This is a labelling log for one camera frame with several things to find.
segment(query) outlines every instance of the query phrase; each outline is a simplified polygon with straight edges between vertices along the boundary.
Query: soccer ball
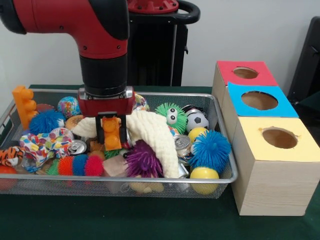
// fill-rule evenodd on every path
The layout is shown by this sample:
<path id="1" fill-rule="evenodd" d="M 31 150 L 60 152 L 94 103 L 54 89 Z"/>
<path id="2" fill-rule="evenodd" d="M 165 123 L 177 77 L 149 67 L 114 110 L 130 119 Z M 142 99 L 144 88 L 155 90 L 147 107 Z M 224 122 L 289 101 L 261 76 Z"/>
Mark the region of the soccer ball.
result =
<path id="1" fill-rule="evenodd" d="M 203 113 L 197 112 L 188 116 L 188 122 L 186 124 L 186 130 L 189 133 L 195 128 L 209 128 L 209 121 L 206 119 Z"/>

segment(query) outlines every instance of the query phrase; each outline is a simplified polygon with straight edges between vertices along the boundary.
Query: purple spiky ball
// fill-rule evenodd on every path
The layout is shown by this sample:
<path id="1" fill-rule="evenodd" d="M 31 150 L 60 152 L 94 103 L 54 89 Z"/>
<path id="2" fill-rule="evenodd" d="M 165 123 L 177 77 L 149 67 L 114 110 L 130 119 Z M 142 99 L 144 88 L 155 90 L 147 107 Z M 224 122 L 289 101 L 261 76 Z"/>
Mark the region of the purple spiky ball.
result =
<path id="1" fill-rule="evenodd" d="M 138 140 L 132 150 L 127 155 L 127 176 L 142 178 L 163 177 L 162 165 L 156 157 L 152 148 L 143 140 Z"/>

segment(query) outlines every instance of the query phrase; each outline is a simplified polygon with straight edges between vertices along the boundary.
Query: white wall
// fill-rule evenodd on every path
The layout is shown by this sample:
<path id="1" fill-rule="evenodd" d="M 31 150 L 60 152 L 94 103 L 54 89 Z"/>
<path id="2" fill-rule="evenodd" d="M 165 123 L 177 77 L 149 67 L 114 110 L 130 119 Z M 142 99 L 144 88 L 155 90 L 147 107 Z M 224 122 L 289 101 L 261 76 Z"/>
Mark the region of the white wall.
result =
<path id="1" fill-rule="evenodd" d="M 287 92 L 319 0 L 191 0 L 183 86 L 212 86 L 217 60 L 265 61 Z M 18 84 L 81 84 L 74 40 L 64 34 L 11 33 L 0 24 L 0 111 Z"/>

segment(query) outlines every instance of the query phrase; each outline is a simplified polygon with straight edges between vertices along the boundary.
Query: tiger striped toy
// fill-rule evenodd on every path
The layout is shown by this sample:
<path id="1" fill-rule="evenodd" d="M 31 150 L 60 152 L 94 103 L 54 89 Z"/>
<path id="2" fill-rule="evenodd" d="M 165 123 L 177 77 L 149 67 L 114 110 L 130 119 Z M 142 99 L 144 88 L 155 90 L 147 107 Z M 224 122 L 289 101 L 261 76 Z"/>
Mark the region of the tiger striped toy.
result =
<path id="1" fill-rule="evenodd" d="M 19 146 L 11 146 L 6 150 L 0 150 L 0 164 L 7 167 L 16 166 L 24 157 L 24 149 Z"/>

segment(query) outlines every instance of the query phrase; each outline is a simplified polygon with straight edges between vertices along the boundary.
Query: wooden box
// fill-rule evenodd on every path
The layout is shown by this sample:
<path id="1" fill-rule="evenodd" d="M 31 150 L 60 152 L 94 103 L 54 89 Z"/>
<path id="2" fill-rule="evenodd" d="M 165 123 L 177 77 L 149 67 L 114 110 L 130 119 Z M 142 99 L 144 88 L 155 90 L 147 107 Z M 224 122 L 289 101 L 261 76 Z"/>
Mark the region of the wooden box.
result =
<path id="1" fill-rule="evenodd" d="M 231 143 L 234 139 L 238 116 L 299 117 L 280 87 L 237 85 L 231 82 L 224 92 L 221 112 Z"/>
<path id="2" fill-rule="evenodd" d="M 217 61 L 212 95 L 222 107 L 228 83 L 254 86 L 277 86 L 275 78 L 263 61 Z"/>
<path id="3" fill-rule="evenodd" d="M 240 215 L 302 216 L 320 179 L 320 148 L 299 118 L 238 117 L 232 184 Z"/>

